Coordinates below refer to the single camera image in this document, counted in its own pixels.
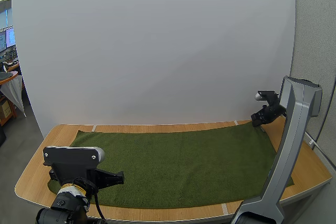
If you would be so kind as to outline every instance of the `gray robot arm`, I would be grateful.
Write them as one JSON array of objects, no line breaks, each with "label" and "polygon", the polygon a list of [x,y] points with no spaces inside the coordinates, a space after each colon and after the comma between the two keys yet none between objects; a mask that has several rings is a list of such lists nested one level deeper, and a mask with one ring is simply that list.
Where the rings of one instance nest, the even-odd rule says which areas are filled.
[{"label": "gray robot arm", "polygon": [[276,106],[286,110],[287,117],[278,153],[261,195],[244,200],[231,224],[283,222],[285,217],[279,201],[293,171],[309,119],[319,114],[321,99],[322,89],[319,85],[284,77]]}]

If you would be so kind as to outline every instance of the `green mat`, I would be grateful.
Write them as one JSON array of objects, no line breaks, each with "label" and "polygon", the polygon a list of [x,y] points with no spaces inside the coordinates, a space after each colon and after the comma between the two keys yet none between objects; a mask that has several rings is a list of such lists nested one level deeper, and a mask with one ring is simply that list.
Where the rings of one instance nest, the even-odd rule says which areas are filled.
[{"label": "green mat", "polygon": [[[177,133],[79,131],[71,146],[100,147],[105,160],[98,168],[124,171],[124,184],[100,190],[98,198],[102,205],[129,208],[195,207],[256,196],[276,154],[268,135],[251,123]],[[60,189],[53,180],[48,187]]]}]

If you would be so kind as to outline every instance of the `wooden table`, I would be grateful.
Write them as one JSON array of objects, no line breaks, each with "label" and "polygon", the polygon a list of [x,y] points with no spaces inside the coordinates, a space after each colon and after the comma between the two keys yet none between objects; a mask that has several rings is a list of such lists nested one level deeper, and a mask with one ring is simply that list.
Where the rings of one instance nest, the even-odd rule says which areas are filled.
[{"label": "wooden table", "polygon": [[[277,150],[280,144],[284,129],[284,118],[278,118],[271,124],[263,125],[264,130]],[[26,199],[40,206],[51,206],[55,199],[55,194],[49,191],[47,182],[49,181],[50,167],[44,166],[43,148],[48,145],[69,146],[76,137],[77,131],[85,132],[122,132],[122,133],[147,133],[147,132],[185,132],[208,130],[220,127],[234,126],[235,122],[204,123],[204,124],[180,124],[180,125],[126,125],[126,126],[103,126],[98,125],[58,125],[47,135],[41,146],[38,148],[26,169],[22,173],[15,186],[15,193],[18,197]],[[328,183],[331,175],[311,148],[303,143],[296,165],[292,172],[294,185],[287,187],[281,198],[281,205],[298,202],[307,199],[299,205],[307,206],[310,198],[316,195],[323,185]],[[122,207],[101,206],[104,216],[113,219],[115,223],[124,221],[177,221],[183,222],[225,222],[228,221],[237,210],[240,201],[224,202],[223,204],[176,208],[176,209],[136,209]],[[292,210],[297,215],[300,209]],[[88,216],[98,217],[98,212],[94,205],[91,205]]]}]

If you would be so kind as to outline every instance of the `white backdrop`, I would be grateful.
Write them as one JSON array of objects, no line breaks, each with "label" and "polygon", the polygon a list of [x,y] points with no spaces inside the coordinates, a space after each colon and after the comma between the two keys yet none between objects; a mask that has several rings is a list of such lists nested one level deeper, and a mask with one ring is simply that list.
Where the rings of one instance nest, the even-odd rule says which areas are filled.
[{"label": "white backdrop", "polygon": [[289,74],[295,0],[13,0],[13,22],[45,136],[249,118]]}]

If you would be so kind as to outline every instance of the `computer monitor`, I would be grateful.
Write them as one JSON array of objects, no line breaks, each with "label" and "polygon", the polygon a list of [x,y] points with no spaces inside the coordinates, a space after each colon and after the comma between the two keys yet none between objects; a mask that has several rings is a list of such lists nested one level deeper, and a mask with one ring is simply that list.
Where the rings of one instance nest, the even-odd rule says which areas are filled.
[{"label": "computer monitor", "polygon": [[15,45],[14,28],[6,30],[6,44],[7,47]]},{"label": "computer monitor", "polygon": [[6,32],[2,31],[0,33],[0,52],[2,52],[3,50],[6,50],[7,46],[6,46]]}]

